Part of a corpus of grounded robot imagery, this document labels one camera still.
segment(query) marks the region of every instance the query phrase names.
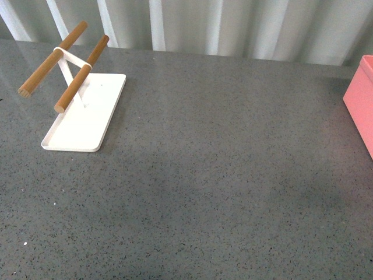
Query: white metal base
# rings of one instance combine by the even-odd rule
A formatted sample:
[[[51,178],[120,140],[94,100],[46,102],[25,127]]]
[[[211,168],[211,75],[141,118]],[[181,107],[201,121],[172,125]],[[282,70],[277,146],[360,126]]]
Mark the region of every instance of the white metal base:
[[[41,146],[55,151],[99,150],[125,81],[123,74],[90,73],[79,89],[81,99],[74,98],[59,114]]]

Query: granite countertop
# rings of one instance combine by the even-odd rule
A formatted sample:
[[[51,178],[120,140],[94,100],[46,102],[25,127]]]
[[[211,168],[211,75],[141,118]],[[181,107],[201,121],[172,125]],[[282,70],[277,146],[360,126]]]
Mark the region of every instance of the granite countertop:
[[[17,94],[53,48],[0,40],[1,279],[373,278],[355,69],[108,48],[101,149],[53,152],[61,71]]]

